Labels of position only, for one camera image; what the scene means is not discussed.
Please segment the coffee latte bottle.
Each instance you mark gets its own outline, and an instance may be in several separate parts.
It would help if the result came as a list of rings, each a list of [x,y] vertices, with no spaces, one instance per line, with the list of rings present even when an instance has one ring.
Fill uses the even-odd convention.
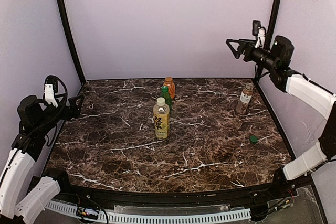
[[[238,114],[244,114],[246,112],[253,96],[253,89],[254,85],[252,83],[245,84],[236,107]]]

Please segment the yellow tea bottle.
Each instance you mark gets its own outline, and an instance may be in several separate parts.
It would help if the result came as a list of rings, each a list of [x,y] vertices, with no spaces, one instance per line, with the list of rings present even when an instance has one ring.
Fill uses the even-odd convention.
[[[158,139],[164,140],[170,136],[170,107],[163,97],[156,100],[153,107],[155,135]]]

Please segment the green bottle cap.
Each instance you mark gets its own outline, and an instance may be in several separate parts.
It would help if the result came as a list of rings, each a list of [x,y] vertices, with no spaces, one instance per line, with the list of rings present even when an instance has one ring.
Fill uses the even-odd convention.
[[[258,143],[258,137],[255,136],[255,135],[251,135],[249,140],[252,144],[257,144]]]

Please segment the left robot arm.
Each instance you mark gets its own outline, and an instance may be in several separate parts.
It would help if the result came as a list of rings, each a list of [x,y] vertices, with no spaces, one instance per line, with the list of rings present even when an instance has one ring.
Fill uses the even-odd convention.
[[[60,97],[62,100],[52,105],[29,95],[17,108],[19,133],[1,173],[1,223],[34,223],[55,196],[71,190],[67,172],[52,168],[21,201],[18,200],[23,183],[43,147],[50,146],[46,143],[47,134],[59,121],[80,115],[82,95],[67,99],[65,94],[60,94]]]

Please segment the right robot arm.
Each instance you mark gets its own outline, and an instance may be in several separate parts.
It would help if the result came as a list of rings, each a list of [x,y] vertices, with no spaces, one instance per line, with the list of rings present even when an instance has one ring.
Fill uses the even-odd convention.
[[[292,42],[278,35],[271,51],[247,39],[227,39],[226,44],[235,58],[243,55],[245,62],[252,61],[268,70],[276,88],[306,103],[327,121],[318,142],[282,168],[280,175],[284,180],[294,180],[331,162],[335,157],[335,94],[289,67],[294,51]]]

